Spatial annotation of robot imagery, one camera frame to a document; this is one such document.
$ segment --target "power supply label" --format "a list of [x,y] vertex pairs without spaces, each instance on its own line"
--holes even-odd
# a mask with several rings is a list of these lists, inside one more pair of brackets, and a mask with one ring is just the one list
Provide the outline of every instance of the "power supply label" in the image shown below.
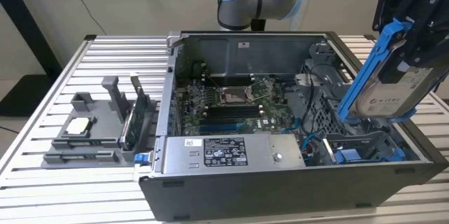
[[206,167],[248,165],[245,138],[204,139],[204,165]]

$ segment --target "beige wall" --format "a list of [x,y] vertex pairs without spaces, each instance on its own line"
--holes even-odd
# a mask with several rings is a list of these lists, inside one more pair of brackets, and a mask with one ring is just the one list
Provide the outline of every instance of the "beige wall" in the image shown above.
[[309,0],[301,30],[332,30],[338,35],[375,34],[377,0]]
[[44,70],[0,5],[0,79],[20,79]]
[[[101,34],[80,0],[24,0],[64,63],[86,34]],[[84,0],[108,35],[165,35],[169,30],[217,30],[216,0]],[[288,21],[268,23],[288,30]]]

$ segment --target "small chip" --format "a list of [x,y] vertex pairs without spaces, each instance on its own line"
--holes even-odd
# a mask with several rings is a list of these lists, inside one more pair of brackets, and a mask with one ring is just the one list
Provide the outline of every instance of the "small chip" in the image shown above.
[[89,118],[77,117],[70,121],[65,130],[68,134],[78,135],[85,131],[88,124],[89,124]]

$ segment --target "slotted metal table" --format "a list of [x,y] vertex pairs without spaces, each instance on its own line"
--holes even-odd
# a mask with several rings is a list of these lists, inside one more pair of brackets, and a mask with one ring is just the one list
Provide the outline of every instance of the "slotted metal table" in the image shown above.
[[[340,38],[364,62],[374,42],[364,36]],[[73,94],[88,91],[94,100],[109,99],[102,76],[118,75],[118,88],[134,99],[128,76],[138,73],[144,91],[161,99],[165,52],[165,37],[98,36],[82,42],[0,160],[0,223],[160,223],[133,182],[133,168],[42,170],[40,165],[72,110]],[[434,93],[417,106],[411,120],[449,157],[449,107]],[[280,222],[449,223],[449,170],[425,185],[403,188],[378,208],[202,223]]]

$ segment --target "black stand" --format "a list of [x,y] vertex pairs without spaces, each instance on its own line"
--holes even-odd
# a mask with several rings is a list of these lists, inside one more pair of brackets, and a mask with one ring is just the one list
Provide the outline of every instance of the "black stand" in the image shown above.
[[25,75],[0,101],[0,115],[29,117],[53,82],[46,75]]
[[29,116],[61,73],[61,66],[22,0],[0,0],[46,75],[25,75],[0,101],[0,116]]

